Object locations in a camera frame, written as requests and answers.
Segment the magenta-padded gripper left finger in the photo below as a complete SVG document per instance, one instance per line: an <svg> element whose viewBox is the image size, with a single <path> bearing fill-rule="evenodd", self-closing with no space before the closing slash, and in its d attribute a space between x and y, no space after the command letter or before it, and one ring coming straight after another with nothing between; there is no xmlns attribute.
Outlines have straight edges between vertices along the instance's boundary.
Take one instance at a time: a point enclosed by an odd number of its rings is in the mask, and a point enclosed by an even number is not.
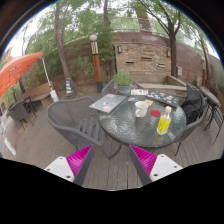
<svg viewBox="0 0 224 224"><path fill-rule="evenodd" d="M59 156L45 171L82 186L93 155L93 146L89 145L68 157Z"/></svg>

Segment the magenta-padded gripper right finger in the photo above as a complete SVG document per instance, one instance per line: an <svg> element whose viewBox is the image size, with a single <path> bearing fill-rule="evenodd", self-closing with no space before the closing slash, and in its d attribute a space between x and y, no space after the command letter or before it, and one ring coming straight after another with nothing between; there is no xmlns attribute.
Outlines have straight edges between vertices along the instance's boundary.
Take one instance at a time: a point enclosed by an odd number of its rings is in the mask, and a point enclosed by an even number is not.
<svg viewBox="0 0 224 224"><path fill-rule="evenodd" d="M182 169L165 154L155 155L134 145L129 146L129 156L143 186Z"/></svg>

